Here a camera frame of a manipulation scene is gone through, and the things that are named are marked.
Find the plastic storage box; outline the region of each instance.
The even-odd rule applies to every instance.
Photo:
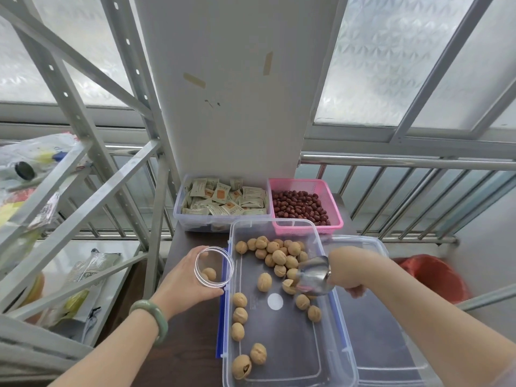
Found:
[[[292,233],[277,234],[278,226],[289,224]],[[302,236],[296,229],[307,228]],[[241,256],[234,250],[240,240],[249,240],[265,235],[275,238],[301,240],[309,256],[322,255],[323,247],[316,227],[308,220],[242,218],[231,226],[229,250],[235,260],[233,278],[226,286],[223,309],[221,310],[223,358],[223,385],[232,386],[329,386],[352,387],[357,385],[358,373],[352,346],[336,290],[326,296],[312,300],[322,311],[322,319],[313,324],[300,311],[294,297],[282,289],[282,281],[263,260],[248,251]],[[267,293],[258,291],[258,276],[267,272],[273,278],[273,286]],[[246,310],[249,318],[244,325],[245,336],[238,343],[231,338],[233,303],[235,292],[243,292],[248,300]],[[231,373],[231,364],[240,354],[249,354],[254,343],[261,343],[267,349],[267,362],[253,364],[250,375],[237,381]]]
[[[183,201],[186,196],[186,190],[184,185],[187,182],[194,178],[206,178],[206,177],[214,177],[216,175],[185,175],[183,179],[183,183],[181,184],[181,188],[177,198],[175,200],[174,205],[174,217],[179,221],[181,226],[185,231],[195,231],[195,232],[229,232],[231,224],[241,218],[242,216],[201,216],[197,214],[182,214],[181,206],[183,205]],[[229,185],[229,178],[220,178],[220,181],[224,184]],[[244,184],[244,186],[254,186],[261,187],[267,191],[267,185],[256,185],[256,184]],[[257,218],[268,218],[272,217],[272,203],[269,199],[268,194],[265,196],[265,208],[267,209],[267,214],[256,214],[253,217]]]
[[[342,246],[373,250],[385,257],[389,255],[377,238],[335,235],[324,239],[326,255]],[[352,299],[344,289],[338,287],[336,290],[353,345],[359,386],[441,385],[427,360],[371,291],[359,299]]]
[[[332,234],[344,226],[337,204],[335,203],[335,200],[331,195],[330,188],[325,181],[321,179],[270,178],[267,181],[267,192],[269,194],[271,205],[273,203],[273,190],[302,190],[307,191],[310,194],[316,193],[321,201],[321,206],[326,210],[328,218],[332,223],[332,225],[316,227],[319,234]],[[277,228],[278,233],[288,234],[292,232],[292,228],[283,229],[277,223],[275,223],[274,226]],[[306,230],[306,228],[297,228],[297,231],[303,230]]]

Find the red bucket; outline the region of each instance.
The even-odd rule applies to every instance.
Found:
[[[452,304],[471,298],[462,277],[439,258],[419,254],[397,259],[396,262],[416,280]]]

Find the green bracelet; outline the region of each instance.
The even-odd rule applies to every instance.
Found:
[[[159,345],[161,342],[163,342],[163,340],[168,332],[168,322],[165,319],[165,317],[163,316],[163,313],[161,312],[161,310],[159,309],[159,307],[157,305],[150,302],[149,300],[135,301],[134,304],[131,306],[129,313],[131,313],[137,309],[142,309],[142,310],[147,311],[156,320],[156,323],[158,324],[158,337],[154,341],[154,346]]]

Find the white wall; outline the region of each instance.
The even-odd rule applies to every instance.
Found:
[[[465,279],[473,296],[516,282],[516,189],[457,233],[460,246],[447,261]],[[516,298],[471,312],[516,342]]]
[[[293,177],[338,1],[135,0],[181,176]]]

